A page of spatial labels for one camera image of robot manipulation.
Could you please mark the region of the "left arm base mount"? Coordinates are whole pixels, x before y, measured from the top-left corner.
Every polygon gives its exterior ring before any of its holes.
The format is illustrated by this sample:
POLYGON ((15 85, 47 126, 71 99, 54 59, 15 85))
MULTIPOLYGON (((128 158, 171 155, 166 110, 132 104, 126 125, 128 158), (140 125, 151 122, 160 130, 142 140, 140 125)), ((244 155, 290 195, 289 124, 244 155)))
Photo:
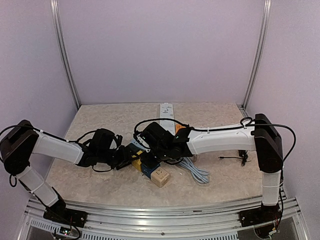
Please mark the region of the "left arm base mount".
POLYGON ((53 209, 47 208, 43 218, 56 223, 70 225, 72 227, 83 228, 87 221, 88 213, 70 208, 53 209))

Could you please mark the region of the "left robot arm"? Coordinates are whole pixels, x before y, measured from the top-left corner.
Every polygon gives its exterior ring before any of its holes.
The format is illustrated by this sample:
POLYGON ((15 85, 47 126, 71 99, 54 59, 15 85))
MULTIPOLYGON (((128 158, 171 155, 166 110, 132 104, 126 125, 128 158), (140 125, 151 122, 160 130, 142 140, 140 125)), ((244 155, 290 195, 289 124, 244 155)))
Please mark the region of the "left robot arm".
POLYGON ((81 142, 82 137, 67 140, 52 135, 35 128, 28 120, 3 132, 6 136, 0 141, 0 159, 5 170, 42 202, 49 216, 61 223, 73 213, 57 191, 32 168, 31 155, 44 155, 83 168, 106 164, 111 170, 119 170, 138 159, 129 146, 122 144, 121 135, 105 128, 90 131, 93 136, 85 142, 81 142))

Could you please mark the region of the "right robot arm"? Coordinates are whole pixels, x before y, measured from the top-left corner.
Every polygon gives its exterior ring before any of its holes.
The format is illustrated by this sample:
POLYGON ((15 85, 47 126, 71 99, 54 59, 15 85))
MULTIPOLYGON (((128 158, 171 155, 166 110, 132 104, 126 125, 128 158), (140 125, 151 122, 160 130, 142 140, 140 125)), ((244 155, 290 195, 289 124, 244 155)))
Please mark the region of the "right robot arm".
POLYGON ((289 155, 283 153, 277 128, 291 131, 290 127, 271 123, 262 113, 223 127, 195 128, 183 124, 176 134, 164 129, 158 118, 147 119, 146 123, 144 130, 134 129, 133 138, 145 148, 145 160, 153 163, 172 163, 210 152, 255 151, 262 172, 262 201, 255 216, 260 222, 266 222, 278 210, 284 162, 289 155))

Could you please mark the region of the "yellow cube socket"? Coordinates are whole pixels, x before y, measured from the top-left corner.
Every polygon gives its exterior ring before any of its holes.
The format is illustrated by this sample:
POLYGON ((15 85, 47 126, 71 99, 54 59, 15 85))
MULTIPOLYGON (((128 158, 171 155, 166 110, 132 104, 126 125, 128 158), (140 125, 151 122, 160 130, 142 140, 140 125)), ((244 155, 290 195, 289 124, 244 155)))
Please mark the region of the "yellow cube socket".
POLYGON ((131 164, 137 171, 142 172, 142 162, 140 159, 133 160, 131 164))

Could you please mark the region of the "black power adapter with cable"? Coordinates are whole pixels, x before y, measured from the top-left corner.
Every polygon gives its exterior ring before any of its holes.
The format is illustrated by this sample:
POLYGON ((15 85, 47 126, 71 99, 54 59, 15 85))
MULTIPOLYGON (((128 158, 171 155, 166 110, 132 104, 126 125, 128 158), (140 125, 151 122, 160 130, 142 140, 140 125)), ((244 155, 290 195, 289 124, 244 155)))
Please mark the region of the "black power adapter with cable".
POLYGON ((220 160, 223 159, 236 159, 241 161, 241 166, 244 167, 246 163, 248 163, 248 151, 247 150, 238 150, 238 156, 219 156, 218 157, 220 160))

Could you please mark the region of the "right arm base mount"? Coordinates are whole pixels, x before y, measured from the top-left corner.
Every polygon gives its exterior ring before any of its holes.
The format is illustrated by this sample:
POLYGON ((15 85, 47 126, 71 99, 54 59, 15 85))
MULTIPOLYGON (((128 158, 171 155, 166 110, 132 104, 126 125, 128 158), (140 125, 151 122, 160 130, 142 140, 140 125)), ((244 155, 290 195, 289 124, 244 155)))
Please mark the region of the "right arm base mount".
POLYGON ((238 214, 242 227, 249 227, 259 225, 271 221, 279 220, 282 216, 282 212, 278 205, 276 206, 264 206, 242 210, 238 214))

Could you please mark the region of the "dark green cube socket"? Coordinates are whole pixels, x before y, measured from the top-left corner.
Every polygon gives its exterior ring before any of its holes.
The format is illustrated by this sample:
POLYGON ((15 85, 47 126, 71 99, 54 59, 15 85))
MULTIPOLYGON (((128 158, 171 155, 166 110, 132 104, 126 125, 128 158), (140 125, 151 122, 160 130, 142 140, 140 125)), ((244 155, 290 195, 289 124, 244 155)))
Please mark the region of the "dark green cube socket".
POLYGON ((138 156, 144 152, 142 149, 136 147, 135 145, 130 146, 129 149, 132 156, 138 156))

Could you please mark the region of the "blue cube socket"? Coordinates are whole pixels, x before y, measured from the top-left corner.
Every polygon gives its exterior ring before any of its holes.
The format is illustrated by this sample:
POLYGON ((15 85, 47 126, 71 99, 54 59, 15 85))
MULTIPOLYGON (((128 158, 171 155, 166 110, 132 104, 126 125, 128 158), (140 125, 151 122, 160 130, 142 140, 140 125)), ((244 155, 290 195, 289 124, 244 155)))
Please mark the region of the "blue cube socket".
POLYGON ((149 179, 151 179, 152 172, 154 172, 160 166, 161 166, 160 164, 157 164, 156 166, 148 167, 142 163, 141 164, 141 171, 145 176, 147 176, 149 179))

